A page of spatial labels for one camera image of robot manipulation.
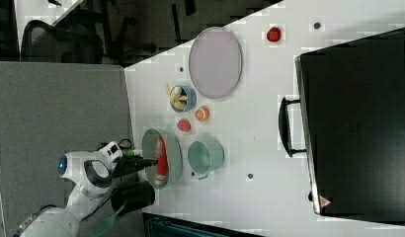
black chair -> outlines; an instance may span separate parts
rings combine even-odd
[[[41,21],[31,21],[24,29],[22,61],[100,64],[103,56],[103,42],[96,34]]]
[[[0,61],[19,61],[14,1],[0,1]]]
[[[135,55],[142,52],[154,53],[156,51],[156,45],[154,45],[153,43],[148,43],[141,47],[125,51],[124,46],[126,32],[128,31],[128,27],[135,26],[135,18],[124,17],[122,20],[120,32],[117,34],[115,40],[113,40],[113,34],[110,28],[110,20],[108,16],[108,0],[100,0],[100,5],[101,13],[93,12],[86,9],[75,9],[72,13],[69,14],[69,16],[65,18],[64,21],[68,25],[83,24],[84,26],[91,26],[92,24],[93,26],[95,26],[95,24],[102,24],[104,29],[106,56],[116,61],[117,64],[123,67],[127,66],[127,63],[125,63],[124,61],[128,58],[134,57]]]

black cable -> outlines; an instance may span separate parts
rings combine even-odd
[[[123,145],[122,145],[122,142],[123,142],[123,141],[127,141],[127,142],[128,142],[128,146],[123,146]],[[120,147],[121,150],[128,150],[128,149],[131,149],[131,148],[132,148],[132,142],[131,142],[131,140],[129,140],[128,138],[123,139],[123,140],[121,140],[121,141],[119,142],[119,147]]]
[[[122,159],[119,161],[120,187],[122,186]]]
[[[55,0],[48,0],[49,3],[54,4],[57,7],[61,7],[61,3],[55,1]]]
[[[97,151],[101,150],[101,149],[104,148],[106,145],[108,145],[107,142],[99,143],[98,148],[97,148]]]
[[[53,204],[45,205],[45,206],[43,206],[42,208],[40,208],[40,211],[42,211],[42,210],[44,210],[44,209],[46,209],[46,208],[49,208],[49,207],[57,207],[57,206],[56,206],[56,205],[53,205]]]
[[[94,212],[88,214],[83,220],[88,220],[89,217],[91,217],[91,216],[92,216],[93,214],[95,214],[99,209],[101,209],[101,207],[104,206],[104,205],[107,203],[107,201],[110,200],[110,199],[113,197],[113,195],[117,192],[118,189],[119,189],[119,188],[114,189],[114,190],[113,190],[113,193],[112,193],[103,203],[101,203],[101,204],[94,210]]]

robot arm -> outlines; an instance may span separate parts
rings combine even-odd
[[[76,184],[67,206],[50,208],[30,216],[14,236],[77,236],[80,221],[103,203],[105,194],[111,188],[112,172],[121,158],[122,151],[115,142],[94,152],[64,154],[58,161],[58,174]]]

